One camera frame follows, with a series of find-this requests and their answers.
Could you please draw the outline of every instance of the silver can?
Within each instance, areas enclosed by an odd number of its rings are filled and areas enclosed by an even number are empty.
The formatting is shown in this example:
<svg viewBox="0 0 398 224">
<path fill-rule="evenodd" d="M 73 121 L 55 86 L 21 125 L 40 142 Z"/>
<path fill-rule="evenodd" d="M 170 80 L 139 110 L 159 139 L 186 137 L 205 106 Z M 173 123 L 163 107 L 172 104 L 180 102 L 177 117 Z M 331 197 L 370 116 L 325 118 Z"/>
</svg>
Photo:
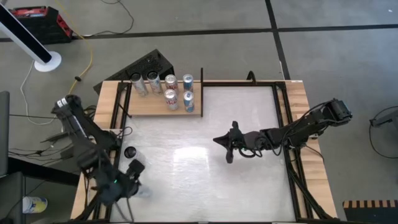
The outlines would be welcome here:
<svg viewBox="0 0 398 224">
<path fill-rule="evenodd" d="M 193 104 L 193 93 L 191 91 L 186 91 L 184 93 L 184 105 L 186 112 L 192 112 L 195 109 L 195 104 Z"/>
<path fill-rule="evenodd" d="M 175 75 L 167 75 L 164 78 L 164 82 L 166 84 L 166 89 L 174 90 L 175 93 L 178 95 L 178 81 Z"/>
<path fill-rule="evenodd" d="M 159 75 L 156 72 L 149 72 L 147 78 L 152 92 L 156 95 L 161 95 L 163 93 L 163 88 Z"/>
<path fill-rule="evenodd" d="M 144 79 L 142 78 L 141 74 L 133 73 L 130 77 L 130 80 L 140 96 L 148 95 L 147 86 L 145 85 Z"/>
<path fill-rule="evenodd" d="M 164 92 L 164 98 L 166 99 L 166 104 L 170 110 L 178 109 L 177 94 L 174 90 L 166 90 Z"/>
<path fill-rule="evenodd" d="M 193 92 L 193 76 L 186 74 L 182 77 L 182 81 L 184 83 L 184 91 Z"/>
</svg>

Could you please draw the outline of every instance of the wooden shelf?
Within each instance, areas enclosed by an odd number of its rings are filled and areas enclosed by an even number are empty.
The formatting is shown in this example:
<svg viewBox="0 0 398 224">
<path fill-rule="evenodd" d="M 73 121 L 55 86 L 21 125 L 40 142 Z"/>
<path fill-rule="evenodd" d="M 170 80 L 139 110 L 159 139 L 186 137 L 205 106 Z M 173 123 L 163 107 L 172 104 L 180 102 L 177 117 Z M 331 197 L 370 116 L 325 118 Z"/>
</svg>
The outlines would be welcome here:
<svg viewBox="0 0 398 224">
<path fill-rule="evenodd" d="M 129 114 L 140 115 L 140 116 L 156 116 L 156 115 L 200 115 L 201 113 L 201 83 L 200 81 L 194 81 L 193 84 L 193 95 L 195 109 L 192 112 L 186 112 L 183 102 L 183 83 L 178 81 L 178 109 L 170 110 L 166 105 L 164 95 L 157 96 L 152 93 L 149 83 L 146 81 L 147 89 L 149 94 L 147 96 L 140 96 L 136 89 L 132 87 Z M 162 81 L 163 91 L 166 90 L 164 81 Z"/>
</svg>

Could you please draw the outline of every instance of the wooden table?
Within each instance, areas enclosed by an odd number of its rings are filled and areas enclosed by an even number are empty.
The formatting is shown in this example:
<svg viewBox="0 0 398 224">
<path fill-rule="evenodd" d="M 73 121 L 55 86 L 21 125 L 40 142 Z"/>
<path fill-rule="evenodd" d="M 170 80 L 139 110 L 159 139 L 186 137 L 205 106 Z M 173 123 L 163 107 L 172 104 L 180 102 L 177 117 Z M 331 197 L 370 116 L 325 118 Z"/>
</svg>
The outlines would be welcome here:
<svg viewBox="0 0 398 224">
<path fill-rule="evenodd" d="M 257 82 L 275 82 L 274 80 L 261 80 Z M 304 84 L 302 81 L 281 81 L 285 82 L 287 88 L 287 95 L 290 103 L 290 110 L 292 112 L 293 120 L 299 119 L 307 110 L 309 110 L 307 95 L 305 93 Z M 97 110 L 94 118 L 94 122 L 103 129 L 108 129 L 111 124 L 111 118 L 114 109 L 114 102 L 116 99 L 116 89 L 118 86 L 117 81 L 104 82 L 99 100 L 97 104 Z M 282 111 L 282 117 L 284 124 L 287 124 L 287 114 L 285 111 L 284 101 L 282 92 L 278 91 L 280 107 Z M 120 104 L 124 104 L 124 93 L 122 93 Z M 119 108 L 118 118 L 116 120 L 116 126 L 121 123 L 122 111 Z M 309 140 L 307 143 L 310 147 L 320 151 L 317 140 Z M 322 158 L 312 152 L 311 150 L 303 148 L 301 150 L 301 159 L 304 169 L 305 178 L 307 181 L 307 187 L 315 200 L 322 206 L 322 208 L 331 216 L 336 217 L 335 204 L 331 196 L 330 186 L 328 177 L 326 175 L 325 166 L 323 165 Z M 90 181 L 90 185 L 95 185 L 95 181 Z M 300 207 L 300 213 L 302 218 L 306 218 L 305 205 L 303 202 L 303 196 L 301 191 L 297 189 L 298 203 Z M 94 191 L 89 192 L 90 198 L 94 195 Z M 73 204 L 71 218 L 77 217 L 84 209 L 85 201 L 85 184 L 83 177 L 80 177 L 80 182 L 76 192 L 75 203 Z M 101 209 L 100 217 L 104 216 L 104 208 Z"/>
</svg>

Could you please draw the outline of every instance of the yellow cable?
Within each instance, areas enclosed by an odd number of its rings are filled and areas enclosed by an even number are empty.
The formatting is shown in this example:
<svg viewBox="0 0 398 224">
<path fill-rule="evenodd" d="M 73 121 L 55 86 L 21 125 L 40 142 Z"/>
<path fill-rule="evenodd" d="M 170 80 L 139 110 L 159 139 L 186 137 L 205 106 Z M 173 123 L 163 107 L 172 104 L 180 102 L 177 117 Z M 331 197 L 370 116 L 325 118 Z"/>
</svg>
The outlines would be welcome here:
<svg viewBox="0 0 398 224">
<path fill-rule="evenodd" d="M 93 64 L 93 49 L 91 48 L 91 45 L 88 43 L 88 41 L 78 33 L 78 31 L 76 30 L 76 26 L 73 23 L 73 20 L 71 19 L 71 17 L 69 16 L 69 13 L 67 12 L 67 10 L 64 8 L 64 6 L 58 1 L 58 0 L 54 0 L 55 3 L 57 3 L 59 5 L 59 7 L 62 9 L 63 13 L 68 17 L 68 20 L 70 21 L 70 23 L 72 24 L 73 27 L 71 27 L 71 29 L 75 32 L 75 34 L 77 34 L 77 36 L 79 36 L 80 38 L 82 38 L 85 43 L 87 44 L 88 49 L 90 50 L 90 63 L 88 64 L 88 66 L 86 67 L 86 69 L 79 75 L 79 77 L 81 78 L 82 76 L 84 76 L 87 71 L 91 68 L 92 64 Z M 77 84 L 77 80 L 75 80 L 72 84 L 72 86 L 69 89 L 69 93 L 71 94 L 73 89 L 75 88 L 75 85 Z"/>
</svg>

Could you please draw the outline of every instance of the concrete floor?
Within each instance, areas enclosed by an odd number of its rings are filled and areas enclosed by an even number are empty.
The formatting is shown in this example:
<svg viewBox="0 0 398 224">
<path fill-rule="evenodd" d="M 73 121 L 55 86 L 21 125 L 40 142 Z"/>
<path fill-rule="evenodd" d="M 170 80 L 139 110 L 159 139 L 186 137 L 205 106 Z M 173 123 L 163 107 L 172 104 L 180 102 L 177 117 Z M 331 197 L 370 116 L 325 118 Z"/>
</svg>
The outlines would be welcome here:
<svg viewBox="0 0 398 224">
<path fill-rule="evenodd" d="M 83 34 L 106 29 L 122 31 L 130 23 L 118 4 L 107 5 L 97 0 L 61 2 Z M 130 32 L 271 26 L 263 0 L 123 2 L 135 18 Z M 6 7 L 33 5 L 58 8 L 53 0 L 9 0 Z M 272 1 L 272 6 L 279 27 L 398 23 L 398 3 L 393 0 L 278 0 Z M 341 206 L 344 200 L 398 198 L 397 161 L 378 156 L 368 140 L 368 120 L 378 111 L 398 102 L 395 88 L 398 81 L 397 34 L 397 29 L 280 34 L 290 76 L 304 81 L 310 104 L 336 97 L 344 100 L 353 111 L 354 118 L 350 124 L 330 128 L 320 138 L 332 195 L 338 216 L 342 219 L 345 218 Z M 153 49 L 159 49 L 168 58 L 178 78 L 184 73 L 198 78 L 200 67 L 203 67 L 208 79 L 245 78 L 250 70 L 258 79 L 282 79 L 271 33 L 96 39 L 89 40 L 89 43 L 94 49 L 94 64 L 74 92 L 82 97 L 86 106 L 96 104 L 98 99 L 92 89 L 94 84 Z M 47 48 L 59 52 L 63 63 L 50 73 L 33 69 L 25 86 L 31 115 L 51 116 L 54 102 L 67 94 L 73 77 L 84 70 L 90 59 L 90 53 L 81 40 Z M 0 43 L 0 52 L 0 90 L 11 92 L 11 113 L 24 114 L 19 87 L 32 63 L 31 58 L 12 42 Z M 60 128 L 58 121 L 48 126 L 34 126 L 25 118 L 12 117 L 10 147 L 43 149 L 47 145 L 39 141 Z M 375 130 L 374 142 L 382 153 L 398 156 L 395 133 L 391 126 Z M 68 161 L 55 166 L 67 171 L 76 170 L 75 165 Z M 43 214 L 29 216 L 30 221 L 43 223 L 43 218 L 47 223 L 49 220 L 66 220 L 74 193 L 75 188 L 68 186 L 44 184 L 39 187 L 36 195 L 48 197 L 52 207 Z"/>
</svg>

